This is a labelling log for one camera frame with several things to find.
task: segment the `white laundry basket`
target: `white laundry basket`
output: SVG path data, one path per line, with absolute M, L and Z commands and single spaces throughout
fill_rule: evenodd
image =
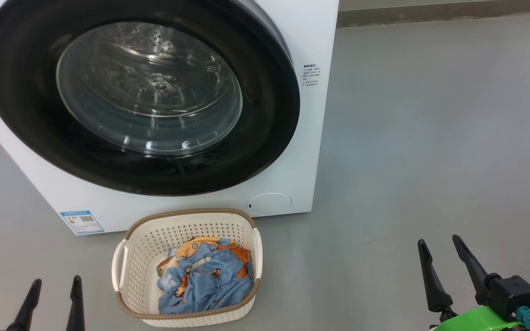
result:
M 164 292 L 156 286 L 156 266 L 167 258 L 170 249 L 200 235 L 230 238 L 250 251 L 253 290 L 233 306 L 189 314 L 159 314 L 158 299 Z M 112 284 L 122 310 L 150 325 L 213 325 L 237 320 L 248 313 L 261 283 L 262 269 L 261 235 L 249 215 L 236 209 L 189 209 L 151 215 L 136 222 L 116 247 Z

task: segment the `clothes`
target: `clothes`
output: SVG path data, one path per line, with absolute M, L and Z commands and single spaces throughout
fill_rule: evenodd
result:
M 233 241 L 196 237 L 157 266 L 160 314 L 201 312 L 241 302 L 253 289 L 249 252 Z

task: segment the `laundry basket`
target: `laundry basket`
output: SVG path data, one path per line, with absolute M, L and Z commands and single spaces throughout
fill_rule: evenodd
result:
M 164 292 L 156 286 L 156 266 L 171 249 L 200 235 L 230 238 L 250 251 L 253 290 L 233 306 L 189 314 L 159 314 L 158 299 Z M 122 310 L 150 325 L 213 325 L 237 320 L 248 313 L 261 283 L 262 269 L 261 235 L 250 216 L 236 209 L 189 209 L 151 215 L 136 222 L 116 247 L 112 284 Z

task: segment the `white handle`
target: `white handle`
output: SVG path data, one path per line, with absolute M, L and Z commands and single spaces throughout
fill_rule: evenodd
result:
M 263 272 L 263 243 L 261 242 L 261 233 L 257 228 L 253 228 L 253 235 L 255 237 L 255 250 L 257 254 L 255 256 L 255 272 L 257 273 L 255 278 L 261 278 Z
M 128 246 L 126 246 L 126 242 L 126 239 L 123 239 L 118 244 L 118 247 L 116 247 L 116 251 L 114 252 L 114 258 L 112 259 L 112 285 L 114 287 L 114 291 L 116 292 L 119 292 L 122 289 L 122 286 L 124 286 L 126 256 L 128 255 Z M 124 249 L 124 258 L 122 259 L 122 271 L 120 272 L 120 281 L 118 285 L 118 258 L 120 257 L 120 253 L 122 253 L 122 249 Z

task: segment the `front-loading washing machine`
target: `front-loading washing machine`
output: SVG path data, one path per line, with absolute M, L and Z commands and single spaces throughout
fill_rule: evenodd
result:
M 0 0 L 0 143 L 75 234 L 311 211 L 338 0 Z

